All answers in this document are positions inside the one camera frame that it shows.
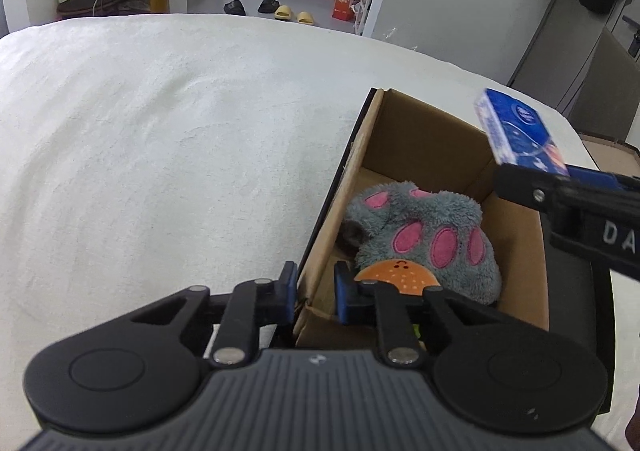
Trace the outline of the blue tissue pack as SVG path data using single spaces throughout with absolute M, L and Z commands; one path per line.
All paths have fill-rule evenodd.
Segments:
M 568 175 L 559 148 L 533 107 L 508 94 L 485 89 L 474 108 L 499 165 Z

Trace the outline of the hamburger plush toy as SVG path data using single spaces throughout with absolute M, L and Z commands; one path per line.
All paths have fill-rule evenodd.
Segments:
M 421 296 L 423 289 L 439 286 L 434 273 L 405 259 L 381 260 L 358 272 L 356 282 L 384 282 L 392 284 L 401 294 Z

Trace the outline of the grey pink paw plush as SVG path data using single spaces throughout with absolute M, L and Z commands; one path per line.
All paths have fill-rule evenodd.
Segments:
M 502 280 L 482 220 L 480 204 L 466 195 L 423 191 L 411 181 L 384 183 L 352 198 L 340 237 L 359 270 L 381 260 L 413 261 L 446 289 L 492 305 Z

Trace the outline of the brown cardboard box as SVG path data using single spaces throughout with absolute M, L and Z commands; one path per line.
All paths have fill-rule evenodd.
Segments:
M 546 329 L 544 234 L 536 211 L 498 197 L 486 134 L 395 90 L 359 112 L 312 230 L 293 330 L 300 348 L 366 348 L 369 327 L 338 322 L 333 269 L 383 265 L 416 298 L 423 267 L 437 285 Z

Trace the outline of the flat brown cardboard lid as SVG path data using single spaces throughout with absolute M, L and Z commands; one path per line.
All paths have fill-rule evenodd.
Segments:
M 588 133 L 581 133 L 579 137 L 600 171 L 633 178 L 640 176 L 639 151 L 634 146 Z

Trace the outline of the black tray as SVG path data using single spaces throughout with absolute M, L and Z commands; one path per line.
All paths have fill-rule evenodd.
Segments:
M 454 421 L 542 439 L 589 425 L 608 391 L 597 356 L 549 329 L 546 240 L 537 211 L 498 197 L 479 129 L 396 91 L 373 90 L 323 204 L 298 282 L 293 367 L 318 413 L 372 431 Z M 341 236 L 368 186 L 413 181 L 480 203 L 502 278 L 488 305 L 446 289 L 404 294 L 355 281 Z

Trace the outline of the grey leaning board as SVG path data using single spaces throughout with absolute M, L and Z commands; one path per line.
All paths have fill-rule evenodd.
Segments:
M 639 64 L 603 29 L 568 120 L 578 132 L 626 141 L 639 106 Z

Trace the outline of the white bed cover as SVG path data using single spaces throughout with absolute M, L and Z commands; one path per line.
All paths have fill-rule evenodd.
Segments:
M 603 450 L 591 427 L 526 439 L 454 421 L 348 426 L 307 405 L 302 260 L 361 107 L 395 90 L 482 130 L 494 89 L 382 41 L 264 18 L 80 18 L 1 41 L 1 445 L 6 450 Z M 616 273 L 546 240 L 549 315 Z M 298 269 L 294 320 L 244 367 L 209 360 L 209 297 Z

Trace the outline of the orange carton box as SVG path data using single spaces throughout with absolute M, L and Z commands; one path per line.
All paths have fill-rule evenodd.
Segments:
M 343 22 L 350 22 L 354 18 L 352 0 L 334 0 L 332 18 Z

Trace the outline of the right yellow slipper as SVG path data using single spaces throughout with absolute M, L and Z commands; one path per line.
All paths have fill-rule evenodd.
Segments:
M 297 15 L 297 21 L 300 24 L 314 25 L 314 18 L 309 12 L 306 11 L 299 12 L 299 14 Z

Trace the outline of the yellow slipper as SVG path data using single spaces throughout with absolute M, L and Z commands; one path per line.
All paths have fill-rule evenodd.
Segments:
M 297 21 L 300 24 L 314 25 L 314 18 L 309 12 L 306 11 L 299 12 L 299 14 L 297 15 Z
M 280 6 L 277 8 L 276 12 L 274 12 L 273 17 L 278 21 L 286 21 L 289 22 L 292 20 L 292 11 L 289 6 Z

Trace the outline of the left yellow slipper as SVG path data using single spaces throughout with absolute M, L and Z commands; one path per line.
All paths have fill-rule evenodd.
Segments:
M 292 20 L 292 11 L 289 6 L 280 6 L 277 8 L 276 12 L 274 12 L 273 17 L 278 21 L 286 21 L 289 22 Z

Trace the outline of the black slipper near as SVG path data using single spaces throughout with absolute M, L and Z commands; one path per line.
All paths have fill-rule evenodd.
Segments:
M 240 0 L 232 0 L 224 5 L 224 13 L 228 15 L 245 16 L 246 11 Z

